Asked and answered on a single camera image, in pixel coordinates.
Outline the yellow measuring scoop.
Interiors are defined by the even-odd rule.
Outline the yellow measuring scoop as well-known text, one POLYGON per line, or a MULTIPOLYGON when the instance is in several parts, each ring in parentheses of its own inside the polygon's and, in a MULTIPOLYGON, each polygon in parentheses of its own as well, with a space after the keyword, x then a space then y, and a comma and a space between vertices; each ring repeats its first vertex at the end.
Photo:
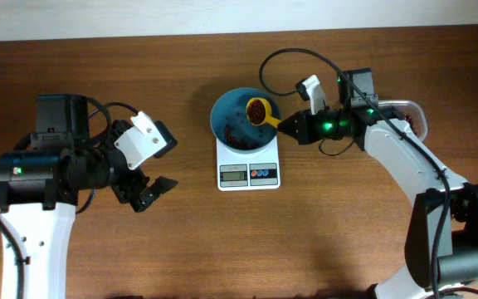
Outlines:
POLYGON ((281 120, 272 115, 270 102, 265 98, 251 98, 246 105, 246 117, 253 126, 268 124, 278 128, 281 120))

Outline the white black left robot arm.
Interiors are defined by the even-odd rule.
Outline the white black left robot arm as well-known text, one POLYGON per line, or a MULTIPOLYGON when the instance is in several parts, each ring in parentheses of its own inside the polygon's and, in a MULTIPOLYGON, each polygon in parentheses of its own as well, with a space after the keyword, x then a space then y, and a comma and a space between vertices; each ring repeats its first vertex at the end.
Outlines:
POLYGON ((166 125, 143 111, 112 120, 93 98, 37 97, 37 123, 14 150, 0 158, 2 297, 63 298, 66 259, 79 193, 110 188, 136 213, 177 186, 141 170, 177 141, 166 125))

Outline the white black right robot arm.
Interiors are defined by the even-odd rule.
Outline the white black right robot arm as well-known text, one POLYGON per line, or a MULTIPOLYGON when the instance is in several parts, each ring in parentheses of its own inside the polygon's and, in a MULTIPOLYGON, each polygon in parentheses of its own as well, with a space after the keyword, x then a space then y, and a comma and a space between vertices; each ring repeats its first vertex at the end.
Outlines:
POLYGON ((342 108, 331 110, 317 76, 295 91, 310 103, 277 129, 301 145, 352 139, 393 177, 412 205, 405 264, 368 298, 454 298, 478 281, 478 184, 446 167, 418 132, 426 119, 410 100, 375 100, 369 69, 338 76, 342 108))

